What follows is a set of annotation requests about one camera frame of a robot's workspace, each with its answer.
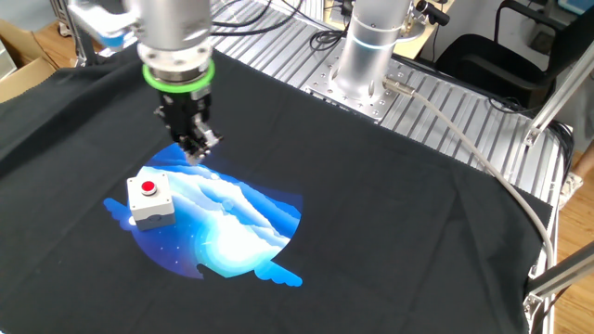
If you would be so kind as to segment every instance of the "metal rod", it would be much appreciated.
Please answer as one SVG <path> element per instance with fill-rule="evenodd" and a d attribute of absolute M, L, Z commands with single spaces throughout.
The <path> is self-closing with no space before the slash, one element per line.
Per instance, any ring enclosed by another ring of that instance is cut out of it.
<path fill-rule="evenodd" d="M 594 272 L 594 241 L 530 281 L 528 294 L 547 298 Z"/>
<path fill-rule="evenodd" d="M 547 128 L 553 118 L 559 113 L 577 88 L 584 82 L 588 75 L 594 70 L 594 43 L 590 45 L 584 55 L 575 63 L 574 68 L 569 72 L 567 79 L 562 86 L 553 94 L 545 107 L 536 115 L 530 123 L 523 142 L 531 147 L 538 136 Z"/>
<path fill-rule="evenodd" d="M 61 7 L 64 9 L 66 21 L 71 29 L 72 39 L 74 40 L 74 47 L 76 49 L 76 66 L 91 66 L 98 64 L 98 58 L 93 47 L 93 40 L 84 30 L 78 29 L 76 22 L 72 19 L 72 15 L 68 10 L 68 0 L 59 0 Z"/>

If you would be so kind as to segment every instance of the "emergency stop button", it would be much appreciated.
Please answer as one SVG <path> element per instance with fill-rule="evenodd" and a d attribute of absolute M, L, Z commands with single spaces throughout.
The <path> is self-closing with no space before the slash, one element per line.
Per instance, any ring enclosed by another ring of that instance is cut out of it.
<path fill-rule="evenodd" d="M 140 186 L 142 188 L 142 195 L 150 196 L 157 192 L 157 186 L 152 181 L 145 181 Z"/>

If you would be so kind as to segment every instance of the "cable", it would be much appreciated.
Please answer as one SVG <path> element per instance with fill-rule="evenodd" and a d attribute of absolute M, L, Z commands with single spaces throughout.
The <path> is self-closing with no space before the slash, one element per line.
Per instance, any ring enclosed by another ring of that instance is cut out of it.
<path fill-rule="evenodd" d="M 492 97 L 488 98 L 489 104 L 491 105 L 491 107 L 493 107 L 493 109 L 496 109 L 498 111 L 501 111 L 503 113 L 508 113 L 508 114 L 529 114 L 529 113 L 534 113 L 535 111 L 541 110 L 542 106 L 539 107 L 534 107 L 534 108 L 530 108 L 530 109 L 524 109 L 522 107 L 522 105 L 520 104 L 520 101 L 515 98 L 515 97 L 504 97 L 504 100 L 514 100 L 512 103 L 505 103 L 507 101 L 497 101 L 498 103 L 501 104 L 501 107 L 498 107 L 493 101 L 495 99 L 493 99 Z"/>
<path fill-rule="evenodd" d="M 266 11 L 268 10 L 268 8 L 270 8 L 270 4 L 272 4 L 272 0 L 268 0 L 268 4 L 266 4 L 266 6 L 260 12 L 260 14 L 256 15 L 253 19 L 247 20 L 247 21 L 242 22 L 242 23 L 228 23 L 228 22 L 216 22 L 216 21 L 213 21 L 213 26 L 227 27 L 227 28 L 242 28 L 242 27 L 247 27 L 247 26 L 252 25 L 253 23 L 257 22 L 258 20 L 260 20 L 266 14 Z"/>
<path fill-rule="evenodd" d="M 307 15 L 305 15 L 302 11 L 300 11 L 299 9 L 295 8 L 293 5 L 291 5 L 290 3 L 288 3 L 287 0 L 282 0 L 282 2 L 284 2 L 285 5 L 287 5 L 292 10 L 296 10 L 298 14 L 300 14 L 301 16 L 303 16 L 305 19 L 309 20 L 310 22 L 315 23 L 315 24 L 319 24 L 318 21 L 316 21 L 316 20 L 308 17 Z"/>
<path fill-rule="evenodd" d="M 346 17 L 342 17 L 342 23 L 344 23 L 344 30 L 328 30 L 322 32 L 316 32 L 312 35 L 309 39 L 309 46 L 314 49 L 315 51 L 327 51 L 332 49 L 338 43 L 341 42 L 341 39 L 346 36 L 349 27 L 351 26 L 351 22 L 349 21 L 346 24 Z"/>
<path fill-rule="evenodd" d="M 444 4 L 442 4 L 442 7 L 440 10 L 444 11 Z M 441 25 L 437 24 L 437 29 L 435 29 L 435 36 L 433 37 L 433 58 L 431 58 L 431 63 L 435 62 L 435 41 L 437 41 L 437 34 L 439 33 L 439 27 L 441 27 Z"/>
<path fill-rule="evenodd" d="M 284 20 L 282 20 L 281 22 L 277 23 L 277 24 L 273 24 L 270 27 L 266 27 L 263 29 L 258 29 L 258 30 L 254 30 L 254 31 L 250 31 L 250 32 L 211 32 L 211 36 L 253 36 L 256 34 L 261 34 L 261 33 L 267 33 L 267 32 L 272 32 L 274 29 L 280 28 L 283 25 L 287 24 L 287 22 L 289 22 L 294 16 L 295 14 L 297 14 L 297 11 L 299 8 L 301 8 L 301 5 L 303 4 L 303 0 L 299 0 L 299 5 L 297 6 L 297 8 L 295 8 L 295 10 L 293 10 L 293 12 L 286 17 Z"/>
<path fill-rule="evenodd" d="M 230 3 L 226 3 L 224 6 L 220 7 L 219 10 L 217 10 L 214 14 L 213 14 L 213 18 L 215 18 L 217 15 L 221 14 L 225 9 L 227 9 L 230 6 L 235 5 L 236 3 L 238 3 L 239 1 L 243 1 L 243 0 L 233 0 Z"/>
<path fill-rule="evenodd" d="M 421 71 L 424 73 L 430 73 L 432 76 L 434 76 L 438 79 L 444 80 L 451 84 L 459 85 L 461 87 L 464 87 L 464 88 L 470 89 L 474 92 L 477 92 L 481 95 L 484 95 L 489 99 L 489 103 L 491 103 L 491 105 L 494 107 L 494 109 L 500 110 L 502 112 L 510 113 L 509 110 L 501 110 L 501 108 L 498 108 L 497 106 L 493 105 L 493 101 L 497 101 L 497 102 L 501 103 L 503 106 L 506 106 L 506 108 L 509 108 L 512 110 L 518 110 L 513 113 L 523 113 L 523 111 L 525 110 L 526 116 L 533 117 L 533 118 L 534 118 L 535 112 L 537 110 L 539 110 L 540 108 L 542 108 L 542 107 L 537 107 L 537 108 L 532 108 L 532 109 L 525 109 L 516 98 L 509 97 L 510 99 L 514 99 L 516 101 L 515 104 L 510 103 L 509 101 L 506 101 L 505 99 L 503 99 L 499 96 L 496 96 L 489 91 L 486 91 L 479 87 L 473 86 L 469 83 L 463 82 L 460 79 L 451 77 L 449 75 L 445 75 L 445 74 L 441 73 L 440 71 L 437 71 L 436 69 L 421 66 L 417 62 L 415 62 L 411 59 L 408 59 L 408 58 L 404 58 L 397 54 L 392 54 L 392 59 L 396 60 L 399 63 L 405 64 L 417 71 Z M 557 136 L 557 139 L 559 140 L 559 146 L 562 149 L 563 164 L 564 164 L 564 173 L 563 173 L 562 182 L 565 182 L 565 179 L 567 178 L 567 175 L 569 174 L 569 172 L 571 171 L 571 168 L 572 168 L 572 160 L 573 160 L 573 156 L 574 156 L 574 146 L 575 146 L 574 136 L 572 134 L 572 131 L 569 129 L 569 127 L 567 127 L 567 125 L 557 122 L 557 121 L 554 121 L 554 120 L 549 124 L 548 128 L 555 136 Z"/>
<path fill-rule="evenodd" d="M 487 160 L 481 151 L 476 148 L 476 146 L 472 143 L 472 141 L 464 134 L 458 127 L 452 123 L 442 112 L 439 110 L 433 103 L 431 103 L 425 96 L 417 92 L 413 92 L 412 96 L 421 101 L 427 109 L 429 109 L 437 118 L 444 121 L 445 124 L 454 132 L 459 138 L 462 143 L 474 154 L 474 156 L 480 161 L 483 166 L 491 172 L 491 174 L 503 185 L 510 194 L 518 201 L 520 206 L 526 211 L 532 222 L 534 223 L 540 237 L 542 238 L 543 242 L 545 243 L 545 253 L 547 254 L 547 269 L 550 269 L 553 266 L 553 246 L 550 242 L 549 235 L 547 233 L 547 228 L 542 224 L 540 218 L 536 214 L 536 212 L 532 209 L 530 204 L 520 195 L 518 190 L 516 190 L 509 182 L 506 180 L 503 175 L 495 168 L 489 160 Z"/>

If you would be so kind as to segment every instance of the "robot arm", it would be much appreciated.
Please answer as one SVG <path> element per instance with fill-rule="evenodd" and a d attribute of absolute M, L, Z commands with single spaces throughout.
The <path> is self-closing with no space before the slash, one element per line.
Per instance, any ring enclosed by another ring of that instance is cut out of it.
<path fill-rule="evenodd" d="M 89 0 L 71 0 L 76 22 L 109 47 L 123 45 L 130 31 L 138 39 L 143 75 L 160 96 L 155 114 L 190 163 L 199 163 L 221 136 L 207 125 L 211 106 L 213 52 L 210 0 L 125 0 L 127 12 L 110 14 Z"/>

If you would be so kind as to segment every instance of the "wooden floor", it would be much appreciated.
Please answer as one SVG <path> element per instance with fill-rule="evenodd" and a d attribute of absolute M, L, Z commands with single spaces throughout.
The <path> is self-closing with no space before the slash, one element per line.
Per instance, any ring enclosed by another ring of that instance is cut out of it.
<path fill-rule="evenodd" d="M 47 54 L 60 67 L 71 67 L 75 59 L 72 39 L 58 34 L 58 24 L 35 34 Z M 561 211 L 559 261 L 594 240 L 594 172 Z M 571 286 L 556 304 L 556 334 L 594 333 L 594 276 Z"/>

